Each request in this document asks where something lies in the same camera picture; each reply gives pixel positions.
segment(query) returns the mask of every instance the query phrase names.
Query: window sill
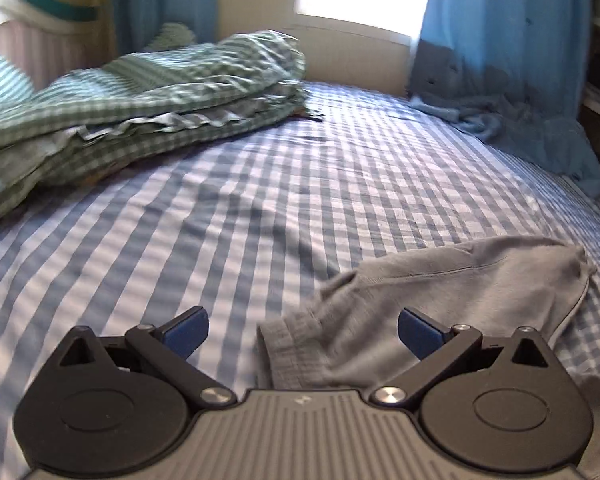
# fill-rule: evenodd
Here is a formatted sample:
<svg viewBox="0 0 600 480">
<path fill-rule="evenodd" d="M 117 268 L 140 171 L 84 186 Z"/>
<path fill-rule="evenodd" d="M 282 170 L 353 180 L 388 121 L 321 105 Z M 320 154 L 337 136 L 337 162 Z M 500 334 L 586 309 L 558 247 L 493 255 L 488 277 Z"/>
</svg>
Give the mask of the window sill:
<svg viewBox="0 0 600 480">
<path fill-rule="evenodd" d="M 322 28 L 324 30 L 336 30 L 356 36 L 366 36 L 376 40 L 389 41 L 391 43 L 411 45 L 411 38 L 405 34 L 400 34 L 384 28 L 371 27 L 362 23 L 345 22 L 333 18 L 323 18 L 321 16 L 311 16 L 308 14 L 295 13 L 291 28 Z"/>
</svg>

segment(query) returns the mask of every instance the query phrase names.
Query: pillow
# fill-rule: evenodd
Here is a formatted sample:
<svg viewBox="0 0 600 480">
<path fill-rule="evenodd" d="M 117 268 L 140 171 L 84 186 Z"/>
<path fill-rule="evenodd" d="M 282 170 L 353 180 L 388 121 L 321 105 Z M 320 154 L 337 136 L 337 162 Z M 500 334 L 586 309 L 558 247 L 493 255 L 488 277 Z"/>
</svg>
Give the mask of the pillow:
<svg viewBox="0 0 600 480">
<path fill-rule="evenodd" d="M 33 94 L 31 79 L 0 56 L 0 105 L 16 105 Z"/>
</svg>

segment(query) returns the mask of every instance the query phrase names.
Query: checkered bedsheet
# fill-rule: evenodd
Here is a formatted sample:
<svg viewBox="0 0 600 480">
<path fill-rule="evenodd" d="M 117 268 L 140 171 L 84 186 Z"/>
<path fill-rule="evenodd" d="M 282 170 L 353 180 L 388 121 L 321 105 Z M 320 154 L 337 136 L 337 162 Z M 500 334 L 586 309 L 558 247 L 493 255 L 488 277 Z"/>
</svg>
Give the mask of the checkered bedsheet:
<svg viewBox="0 0 600 480">
<path fill-rule="evenodd" d="M 26 472 L 11 416 L 66 330 L 119 335 L 194 304 L 211 314 L 190 359 L 239 393 L 256 324 L 341 270 L 504 234 L 583 244 L 597 264 L 558 342 L 600 374 L 600 205 L 573 183 L 462 136 L 403 100 L 311 84 L 323 123 L 289 120 L 42 194 L 0 230 L 0 479 Z"/>
</svg>

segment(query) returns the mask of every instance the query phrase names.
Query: logo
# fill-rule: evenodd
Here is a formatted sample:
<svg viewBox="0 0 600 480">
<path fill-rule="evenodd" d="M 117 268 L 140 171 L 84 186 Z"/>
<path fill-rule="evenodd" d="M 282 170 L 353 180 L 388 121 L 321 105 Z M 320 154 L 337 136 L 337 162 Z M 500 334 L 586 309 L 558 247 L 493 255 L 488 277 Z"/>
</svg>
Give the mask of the logo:
<svg viewBox="0 0 600 480">
<path fill-rule="evenodd" d="M 294 399 L 294 402 L 296 404 L 300 404 L 300 406 L 304 406 L 305 404 L 308 404 L 309 402 L 311 402 L 311 397 L 303 395 L 302 397 L 296 397 Z"/>
</svg>

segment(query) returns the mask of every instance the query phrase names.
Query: green stripe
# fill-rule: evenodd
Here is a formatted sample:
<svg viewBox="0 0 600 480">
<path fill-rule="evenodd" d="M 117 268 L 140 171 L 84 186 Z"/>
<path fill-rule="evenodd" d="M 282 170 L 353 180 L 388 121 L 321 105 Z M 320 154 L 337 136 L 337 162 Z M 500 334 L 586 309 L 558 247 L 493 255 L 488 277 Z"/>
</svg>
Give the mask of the green stripe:
<svg viewBox="0 0 600 480">
<path fill-rule="evenodd" d="M 47 14 L 68 22 L 95 22 L 98 19 L 97 7 L 74 6 L 59 0 L 25 0 Z"/>
</svg>

